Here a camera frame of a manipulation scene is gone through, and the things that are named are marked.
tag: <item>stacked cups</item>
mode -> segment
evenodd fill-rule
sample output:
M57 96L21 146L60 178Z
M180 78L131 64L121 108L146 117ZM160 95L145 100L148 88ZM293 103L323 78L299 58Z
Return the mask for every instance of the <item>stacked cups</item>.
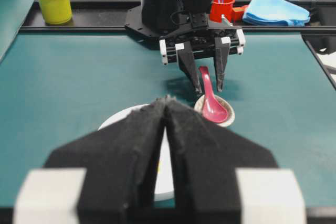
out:
M71 20L70 0L38 0L45 22L53 25Z

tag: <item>red spoon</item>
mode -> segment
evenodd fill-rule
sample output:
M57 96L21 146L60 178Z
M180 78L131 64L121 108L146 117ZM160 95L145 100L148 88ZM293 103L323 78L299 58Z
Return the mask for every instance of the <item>red spoon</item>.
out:
M208 67L201 66L199 67L199 70L202 74L205 90L202 114L209 121L214 123L223 123L227 119L228 113L227 110L215 98Z

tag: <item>small bowl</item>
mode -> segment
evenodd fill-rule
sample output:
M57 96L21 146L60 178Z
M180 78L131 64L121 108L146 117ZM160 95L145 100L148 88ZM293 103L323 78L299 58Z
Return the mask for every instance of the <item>small bowl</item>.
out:
M227 116L226 121L223 122L223 123L217 123L217 125L219 125L221 127L228 127L231 124L233 124L233 122L235 120L235 117L236 117L235 111L233 110L231 105L227 101L225 101L223 98L221 98L217 95L215 95L215 98L224 108L226 108L226 110L228 112L228 116ZM198 99L198 101L195 103L194 110L196 110L199 114L202 114L203 105L204 105L204 95L202 95Z

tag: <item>teal mat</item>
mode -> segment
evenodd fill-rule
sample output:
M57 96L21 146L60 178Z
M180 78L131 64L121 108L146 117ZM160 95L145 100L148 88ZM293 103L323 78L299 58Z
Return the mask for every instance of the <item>teal mat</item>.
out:
M212 60L197 63L215 80ZM176 64L127 35L19 34L0 65L0 207L53 148L168 93L196 101ZM307 206L335 205L336 92L299 34L247 35L221 96L236 112L230 129L292 168Z
M0 63L32 4L33 0L0 0Z

